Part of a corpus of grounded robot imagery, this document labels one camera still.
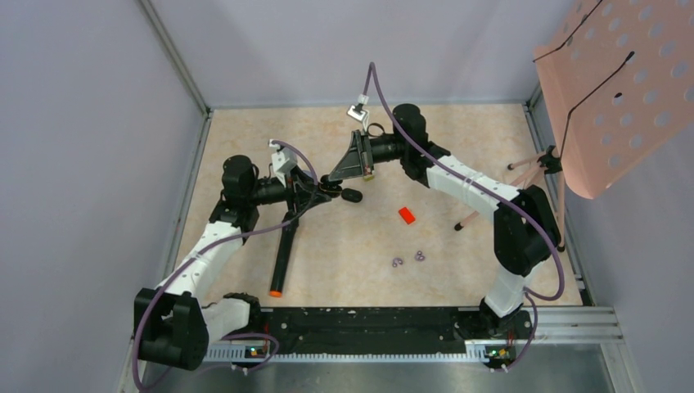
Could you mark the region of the oval black charging case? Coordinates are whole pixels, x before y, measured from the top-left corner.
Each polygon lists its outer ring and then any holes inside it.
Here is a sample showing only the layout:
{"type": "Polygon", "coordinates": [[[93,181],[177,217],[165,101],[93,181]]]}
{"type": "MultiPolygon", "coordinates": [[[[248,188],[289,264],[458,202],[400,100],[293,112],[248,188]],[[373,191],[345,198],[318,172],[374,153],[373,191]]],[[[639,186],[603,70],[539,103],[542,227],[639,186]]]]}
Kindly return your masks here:
{"type": "Polygon", "coordinates": [[[351,203],[359,203],[363,200],[363,194],[352,188],[344,188],[340,194],[341,198],[351,203]]]}

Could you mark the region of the small black earbud case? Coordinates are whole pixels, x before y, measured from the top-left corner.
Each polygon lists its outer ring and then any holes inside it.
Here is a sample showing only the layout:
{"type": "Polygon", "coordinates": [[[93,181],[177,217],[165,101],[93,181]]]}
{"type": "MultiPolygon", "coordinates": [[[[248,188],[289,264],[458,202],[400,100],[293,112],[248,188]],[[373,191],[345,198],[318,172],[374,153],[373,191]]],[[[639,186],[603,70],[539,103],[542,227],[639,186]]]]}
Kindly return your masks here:
{"type": "Polygon", "coordinates": [[[341,195],[343,188],[341,186],[342,182],[341,181],[321,181],[319,184],[319,189],[321,192],[325,193],[331,198],[337,198],[341,195]]]}

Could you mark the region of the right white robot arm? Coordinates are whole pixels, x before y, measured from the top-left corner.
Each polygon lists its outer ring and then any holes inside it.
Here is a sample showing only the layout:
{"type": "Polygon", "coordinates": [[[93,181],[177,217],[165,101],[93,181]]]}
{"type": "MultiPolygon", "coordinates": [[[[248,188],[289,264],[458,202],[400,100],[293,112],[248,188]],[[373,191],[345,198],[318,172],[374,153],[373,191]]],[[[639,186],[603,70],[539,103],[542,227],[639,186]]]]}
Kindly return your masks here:
{"type": "Polygon", "coordinates": [[[481,301],[480,327],[490,337],[502,337],[512,328],[512,314],[524,301],[533,271],[557,253],[561,241],[547,194],[537,186],[500,183],[464,165],[430,141],[426,119],[413,104],[396,106],[390,113],[392,133],[379,136],[367,131],[363,105],[351,106],[347,115],[362,128],[352,133],[330,181],[369,178],[376,165],[397,160],[411,180],[458,199],[493,225],[493,252],[501,268],[481,301]]]}

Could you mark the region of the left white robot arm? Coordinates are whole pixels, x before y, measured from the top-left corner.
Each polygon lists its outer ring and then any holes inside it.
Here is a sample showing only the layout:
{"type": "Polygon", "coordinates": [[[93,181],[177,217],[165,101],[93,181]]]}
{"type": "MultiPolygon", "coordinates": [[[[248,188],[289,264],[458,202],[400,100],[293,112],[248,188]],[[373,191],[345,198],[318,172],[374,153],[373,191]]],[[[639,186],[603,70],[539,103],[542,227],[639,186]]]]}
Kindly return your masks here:
{"type": "Polygon", "coordinates": [[[222,191],[204,231],[184,257],[177,272],[157,288],[143,288],[134,301],[135,359],[184,370],[197,369],[211,343],[237,332],[243,338],[259,334],[263,322],[257,298],[225,295],[203,306],[221,270],[247,242],[259,220],[259,207],[285,203],[282,245],[298,225],[300,213],[331,201],[340,186],[326,186],[288,160],[279,174],[260,177],[248,156],[223,163],[222,191]]]}

